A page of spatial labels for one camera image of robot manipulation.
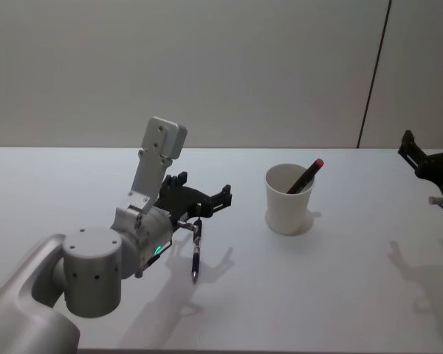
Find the white cup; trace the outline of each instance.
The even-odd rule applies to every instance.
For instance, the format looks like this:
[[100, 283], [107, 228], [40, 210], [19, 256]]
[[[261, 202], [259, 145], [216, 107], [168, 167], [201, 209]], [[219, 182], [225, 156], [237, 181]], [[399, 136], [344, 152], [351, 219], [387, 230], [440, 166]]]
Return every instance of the white cup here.
[[310, 181], [302, 192], [287, 194], [287, 190], [305, 171], [305, 167], [297, 164], [278, 164], [266, 173], [266, 222], [278, 234], [292, 235], [305, 221], [315, 179]]

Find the pen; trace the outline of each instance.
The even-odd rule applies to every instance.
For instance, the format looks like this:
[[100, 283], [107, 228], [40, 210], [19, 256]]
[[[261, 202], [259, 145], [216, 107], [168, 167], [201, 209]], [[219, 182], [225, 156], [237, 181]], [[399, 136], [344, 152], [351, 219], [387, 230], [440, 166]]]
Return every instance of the pen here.
[[302, 173], [302, 176], [289, 188], [287, 194], [296, 194], [302, 192], [303, 188], [315, 177], [315, 173], [318, 172], [323, 166], [322, 159], [316, 159], [315, 162]]
[[197, 226], [193, 233], [193, 256], [192, 256], [192, 283], [196, 284], [199, 279], [199, 264], [200, 264], [200, 240], [202, 239], [202, 220], [198, 218], [193, 225]]

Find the white wall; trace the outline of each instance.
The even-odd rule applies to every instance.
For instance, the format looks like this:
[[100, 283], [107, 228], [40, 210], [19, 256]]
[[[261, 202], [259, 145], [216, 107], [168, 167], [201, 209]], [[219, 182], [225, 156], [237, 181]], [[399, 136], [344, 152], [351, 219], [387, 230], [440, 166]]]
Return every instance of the white wall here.
[[393, 0], [362, 148], [443, 148], [443, 0]]
[[0, 145], [354, 147], [387, 0], [1, 0]]

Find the white table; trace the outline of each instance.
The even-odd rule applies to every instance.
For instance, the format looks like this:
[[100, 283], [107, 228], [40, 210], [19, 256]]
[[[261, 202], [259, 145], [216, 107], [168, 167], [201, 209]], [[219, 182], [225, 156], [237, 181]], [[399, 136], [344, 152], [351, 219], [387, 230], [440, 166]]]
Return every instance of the white table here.
[[[276, 235], [266, 170], [317, 157], [311, 227]], [[136, 166], [133, 149], [0, 148], [0, 284], [40, 238], [110, 225]], [[395, 150], [187, 149], [169, 173], [183, 170], [207, 193], [233, 186], [204, 223], [199, 284], [179, 231], [108, 316], [59, 301], [80, 347], [443, 353], [443, 212], [427, 204], [439, 192]]]

